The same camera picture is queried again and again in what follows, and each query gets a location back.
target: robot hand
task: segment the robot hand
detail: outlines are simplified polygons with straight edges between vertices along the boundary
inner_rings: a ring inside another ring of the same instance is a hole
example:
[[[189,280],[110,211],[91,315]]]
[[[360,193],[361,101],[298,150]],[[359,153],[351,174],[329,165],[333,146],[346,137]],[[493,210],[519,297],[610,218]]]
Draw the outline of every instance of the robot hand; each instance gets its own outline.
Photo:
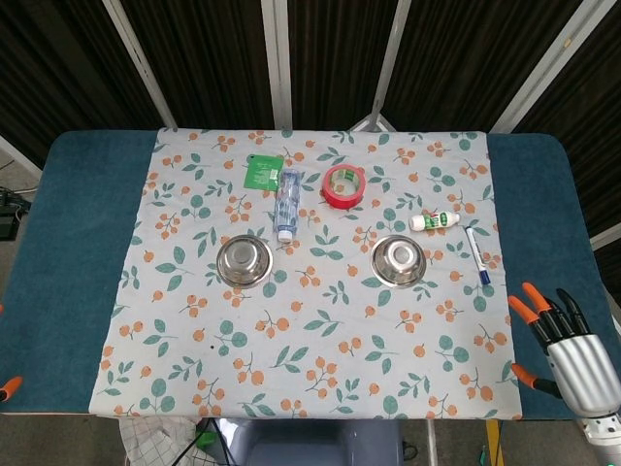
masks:
[[[17,376],[6,382],[4,386],[0,386],[0,403],[2,403],[3,401],[9,401],[9,398],[11,398],[13,394],[17,391],[22,381],[23,378]]]
[[[565,401],[578,416],[588,442],[604,465],[621,465],[621,382],[604,345],[591,333],[582,311],[563,289],[556,292],[568,312],[544,298],[530,283],[522,289],[535,306],[533,312],[515,296],[508,303],[533,330],[555,381],[537,378],[519,364],[515,376],[530,388]]]

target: metal bowl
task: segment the metal bowl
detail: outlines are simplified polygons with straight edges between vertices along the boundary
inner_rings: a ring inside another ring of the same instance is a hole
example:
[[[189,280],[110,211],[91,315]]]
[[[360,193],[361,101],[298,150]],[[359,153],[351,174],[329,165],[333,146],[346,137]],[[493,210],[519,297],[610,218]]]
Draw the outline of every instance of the metal bowl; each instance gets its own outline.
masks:
[[[274,258],[270,248],[256,236],[231,238],[217,254],[217,273],[229,286],[252,288],[272,270]]]
[[[390,235],[377,241],[371,251],[371,267],[382,283],[406,288],[422,279],[427,261],[412,238]]]

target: orange fingertip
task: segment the orange fingertip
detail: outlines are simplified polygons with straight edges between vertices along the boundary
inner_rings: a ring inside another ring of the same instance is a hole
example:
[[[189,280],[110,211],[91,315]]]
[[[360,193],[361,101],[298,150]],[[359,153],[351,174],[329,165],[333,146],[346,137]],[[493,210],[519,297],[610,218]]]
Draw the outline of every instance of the orange fingertip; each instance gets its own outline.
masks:
[[[534,321],[539,320],[539,316],[531,311],[531,308],[526,306],[522,301],[519,300],[519,298],[516,298],[515,296],[509,296],[508,304],[514,311],[520,314],[520,317],[522,317],[522,319],[526,323],[533,323]]]
[[[515,374],[515,377],[519,379],[519,381],[526,384],[530,388],[535,388],[535,381],[537,380],[537,377],[529,374],[529,372],[519,364],[511,364],[511,370],[513,371],[513,374]]]
[[[0,390],[4,391],[7,394],[7,398],[4,401],[7,401],[14,395],[22,382],[22,376],[13,377],[8,382],[6,382],[3,387],[0,388]]]
[[[537,313],[548,311],[550,309],[550,305],[547,304],[547,301],[545,300],[545,298],[541,296],[541,293],[539,293],[537,289],[531,283],[523,282],[522,289],[524,290],[526,295],[535,305],[535,309],[537,310]]]

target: white metal pole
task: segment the white metal pole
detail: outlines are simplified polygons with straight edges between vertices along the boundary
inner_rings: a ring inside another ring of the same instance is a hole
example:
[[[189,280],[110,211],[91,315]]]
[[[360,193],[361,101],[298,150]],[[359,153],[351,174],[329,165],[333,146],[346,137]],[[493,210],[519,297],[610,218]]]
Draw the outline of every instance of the white metal pole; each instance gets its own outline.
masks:
[[[436,426],[433,419],[427,419],[427,451],[429,466],[438,466],[438,448],[436,447]]]
[[[584,0],[580,4],[490,132],[510,133],[515,129],[615,3]]]
[[[376,127],[379,112],[381,112],[384,106],[386,92],[388,92],[392,71],[395,67],[395,61],[397,60],[397,52],[399,51],[401,38],[406,28],[410,4],[411,0],[399,0],[397,4],[397,10],[395,10],[395,17],[390,30],[390,37],[388,38],[388,45],[386,46],[386,52],[384,54],[384,61],[381,64],[381,72],[379,73],[379,80],[377,81],[376,97],[373,99],[373,108],[369,115],[368,128]]]
[[[261,0],[275,129],[293,127],[286,0]]]
[[[170,128],[177,128],[177,123],[175,122],[173,114],[168,107],[168,103],[162,93],[162,89],[153,75],[153,71],[148,64],[147,57],[143,52],[143,48],[134,33],[134,28],[129,22],[129,18],[120,3],[120,0],[102,0],[102,2],[108,11],[108,15],[110,15],[110,18],[113,21],[114,27],[116,28],[120,39],[123,41],[123,45],[134,62],[134,66],[143,80],[143,83],[147,88],[148,95],[150,95],[153,105],[160,114],[162,121],[164,121],[164,124]]]
[[[595,235],[591,238],[591,248],[593,248],[593,250],[598,250],[619,239],[621,239],[621,223],[617,223],[599,235]]]
[[[37,180],[41,178],[41,169],[32,163],[23,153],[11,144],[9,141],[0,136],[0,151],[7,154],[15,162],[19,163],[23,168],[30,172]]]

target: glue bottle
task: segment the glue bottle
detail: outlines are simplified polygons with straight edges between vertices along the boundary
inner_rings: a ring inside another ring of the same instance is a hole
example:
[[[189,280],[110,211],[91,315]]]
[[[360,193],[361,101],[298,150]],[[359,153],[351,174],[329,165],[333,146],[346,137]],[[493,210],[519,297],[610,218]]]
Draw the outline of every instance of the glue bottle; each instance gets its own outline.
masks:
[[[422,216],[413,216],[409,219],[409,228],[413,231],[447,228],[459,222],[459,214],[452,212],[431,212]]]

